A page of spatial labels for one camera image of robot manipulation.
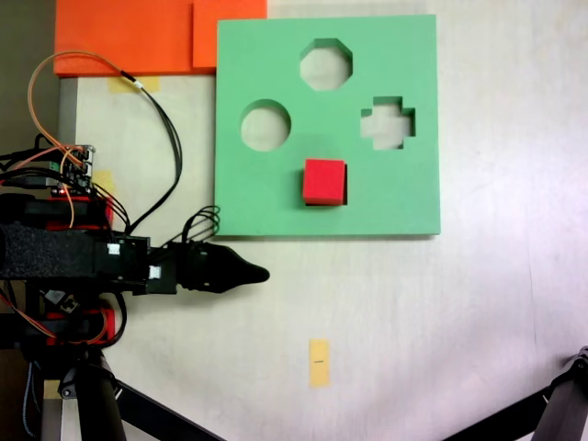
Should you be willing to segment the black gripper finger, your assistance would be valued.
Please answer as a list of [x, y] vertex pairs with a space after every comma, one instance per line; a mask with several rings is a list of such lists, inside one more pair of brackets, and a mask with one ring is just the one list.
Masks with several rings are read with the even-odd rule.
[[270, 278], [266, 270], [245, 273], [195, 274], [182, 280], [182, 287], [214, 294], [222, 294], [240, 286], [264, 283]]
[[182, 253], [182, 271], [192, 276], [269, 276], [267, 269], [252, 264], [230, 247], [191, 243]]

